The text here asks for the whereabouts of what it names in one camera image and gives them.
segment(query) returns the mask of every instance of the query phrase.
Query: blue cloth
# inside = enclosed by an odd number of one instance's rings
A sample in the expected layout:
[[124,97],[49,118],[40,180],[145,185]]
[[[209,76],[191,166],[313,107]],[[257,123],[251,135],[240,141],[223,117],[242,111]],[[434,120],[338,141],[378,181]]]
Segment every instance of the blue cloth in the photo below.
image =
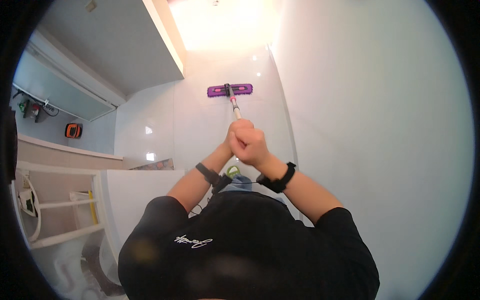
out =
[[[252,181],[246,176],[235,174],[232,178],[232,183],[224,187],[220,192],[231,191],[252,192]],[[275,199],[285,204],[285,201],[283,201],[282,198],[277,197]]]

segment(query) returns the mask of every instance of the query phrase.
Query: wrist strap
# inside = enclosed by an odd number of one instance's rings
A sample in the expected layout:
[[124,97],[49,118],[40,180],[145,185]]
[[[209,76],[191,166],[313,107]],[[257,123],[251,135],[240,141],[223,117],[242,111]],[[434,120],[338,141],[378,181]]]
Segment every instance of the wrist strap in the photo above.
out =
[[205,176],[205,180],[213,186],[212,194],[216,194],[232,182],[232,178],[226,174],[219,176],[217,172],[207,169],[202,163],[198,163],[195,168]]
[[287,172],[282,177],[282,179],[276,179],[274,181],[271,181],[264,174],[260,174],[260,176],[257,178],[257,182],[261,185],[266,186],[267,188],[271,189],[276,193],[283,192],[287,188],[287,184],[290,181],[290,179],[292,179],[293,174],[295,174],[296,165],[294,163],[288,162],[287,166],[288,166]]
[[205,180],[213,186],[216,186],[220,181],[220,176],[213,170],[207,169],[202,163],[198,163],[195,168],[205,176]]

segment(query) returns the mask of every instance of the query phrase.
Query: black watch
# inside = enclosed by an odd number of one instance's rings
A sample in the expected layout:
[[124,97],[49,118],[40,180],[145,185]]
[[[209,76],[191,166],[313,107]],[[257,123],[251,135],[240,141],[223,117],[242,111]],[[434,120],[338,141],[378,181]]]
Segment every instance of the black watch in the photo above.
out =
[[295,173],[295,167],[297,165],[289,162],[287,163],[287,166],[288,166],[287,172],[282,177],[282,179],[276,179],[274,181],[271,181],[264,174],[260,174],[260,176],[257,178],[257,182],[261,185],[266,186],[267,188],[271,189],[276,193],[283,192],[283,190],[287,188],[287,183],[290,181],[290,179],[292,179],[293,174]]

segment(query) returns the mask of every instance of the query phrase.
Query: mop handle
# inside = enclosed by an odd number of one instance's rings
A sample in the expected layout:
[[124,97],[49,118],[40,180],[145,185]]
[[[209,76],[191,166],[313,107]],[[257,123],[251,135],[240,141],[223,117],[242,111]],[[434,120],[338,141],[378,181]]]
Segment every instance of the mop handle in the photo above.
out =
[[237,101],[233,99],[232,104],[233,104],[233,113],[235,114],[235,117],[237,118],[237,120],[241,119],[240,108],[237,105]]
[[227,95],[230,95],[230,102],[233,105],[233,113],[235,114],[235,117],[237,118],[237,120],[239,120],[239,119],[241,119],[240,108],[237,105],[237,99],[235,98],[235,95],[233,94],[233,89],[229,84],[226,84],[225,88],[228,89]]

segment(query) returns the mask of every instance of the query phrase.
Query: fist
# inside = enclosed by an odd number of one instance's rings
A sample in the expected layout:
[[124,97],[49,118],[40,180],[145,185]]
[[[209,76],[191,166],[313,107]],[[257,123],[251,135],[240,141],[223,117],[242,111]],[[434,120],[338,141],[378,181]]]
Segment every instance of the fist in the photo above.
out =
[[244,164],[258,167],[269,156],[264,132],[256,128],[240,128],[229,133],[233,154]]
[[240,119],[235,122],[232,122],[228,128],[227,136],[223,143],[230,148],[230,144],[229,144],[230,132],[235,132],[241,128],[251,129],[253,128],[253,123],[247,119]]

